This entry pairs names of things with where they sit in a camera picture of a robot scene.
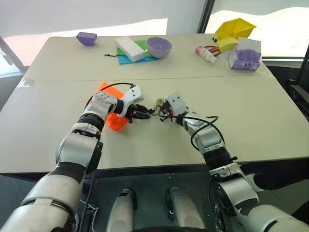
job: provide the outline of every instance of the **gray floor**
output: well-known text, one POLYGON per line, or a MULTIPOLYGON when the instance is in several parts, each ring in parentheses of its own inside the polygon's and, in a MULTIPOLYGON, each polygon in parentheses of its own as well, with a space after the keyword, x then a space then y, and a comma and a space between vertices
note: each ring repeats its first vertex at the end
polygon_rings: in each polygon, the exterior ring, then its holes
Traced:
MULTIPOLYGON (((197 204, 200 214, 210 231, 215 231, 207 203, 208 175, 206 173, 152 174, 142 176, 99 178, 94 187, 91 203, 99 206, 95 231, 105 231, 109 212, 117 194, 124 188, 135 190, 138 209, 135 227, 174 225, 167 217, 165 191, 179 187, 186 191, 197 204)), ((34 186, 34 182, 0 176, 0 226, 34 186)), ((259 193, 262 203, 272 204, 287 213, 294 212, 308 200, 309 181, 302 181, 275 191, 259 193)), ((234 223, 234 231, 243 231, 234 223)))

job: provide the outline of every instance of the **white wall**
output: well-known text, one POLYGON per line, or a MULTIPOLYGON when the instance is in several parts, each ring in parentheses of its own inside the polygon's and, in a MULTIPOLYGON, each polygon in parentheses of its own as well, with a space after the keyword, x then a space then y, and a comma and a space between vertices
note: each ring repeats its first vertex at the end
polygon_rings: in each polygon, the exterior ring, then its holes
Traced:
POLYGON ((205 0, 0 0, 0 35, 24 65, 48 37, 196 33, 205 0))
POLYGON ((309 0, 216 0, 206 33, 243 18, 256 25, 250 37, 265 57, 303 57, 309 43, 309 0))

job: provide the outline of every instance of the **orange object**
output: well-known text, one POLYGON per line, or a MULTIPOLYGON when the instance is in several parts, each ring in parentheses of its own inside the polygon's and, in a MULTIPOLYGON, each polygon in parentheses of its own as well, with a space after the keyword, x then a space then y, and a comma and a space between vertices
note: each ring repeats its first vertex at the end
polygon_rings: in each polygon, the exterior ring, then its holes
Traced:
MULTIPOLYGON (((98 88, 97 91, 100 91, 101 89, 103 89, 104 87, 109 86, 109 84, 107 82, 103 82, 98 88)), ((107 89, 103 90, 109 94, 112 94, 114 96, 116 96, 116 98, 120 99, 123 97, 123 92, 121 92, 120 90, 114 88, 113 86, 108 87, 107 89)), ((108 126, 113 130, 113 131, 118 131, 119 129, 121 129, 126 123, 129 122, 129 119, 126 117, 118 117, 117 114, 115 113, 111 113, 110 115, 108 115, 107 117, 107 124, 108 126)))

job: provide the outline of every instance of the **white foam block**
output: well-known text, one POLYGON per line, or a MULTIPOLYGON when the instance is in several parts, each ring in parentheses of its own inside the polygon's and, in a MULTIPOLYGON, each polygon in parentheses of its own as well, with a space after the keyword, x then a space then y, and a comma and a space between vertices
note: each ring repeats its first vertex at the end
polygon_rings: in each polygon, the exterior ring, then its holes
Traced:
POLYGON ((132 62, 145 58, 144 50, 128 36, 116 38, 115 41, 117 47, 119 47, 132 62))

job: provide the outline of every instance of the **white robotic arm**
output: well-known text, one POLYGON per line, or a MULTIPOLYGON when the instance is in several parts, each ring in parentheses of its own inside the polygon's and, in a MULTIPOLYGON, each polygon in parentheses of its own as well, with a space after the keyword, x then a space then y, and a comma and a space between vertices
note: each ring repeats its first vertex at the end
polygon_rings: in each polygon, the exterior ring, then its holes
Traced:
POLYGON ((33 187, 3 225, 1 232, 71 231, 82 195, 84 175, 93 172, 101 157, 101 132, 110 113, 134 117, 142 101, 138 86, 118 100, 97 92, 56 153, 56 168, 33 187))
POLYGON ((202 154, 221 208, 229 217, 237 217, 247 232, 308 232, 307 224, 271 205, 262 205, 240 166, 233 162, 220 131, 188 107, 179 91, 166 96, 160 109, 161 121, 171 118, 188 131, 202 154))

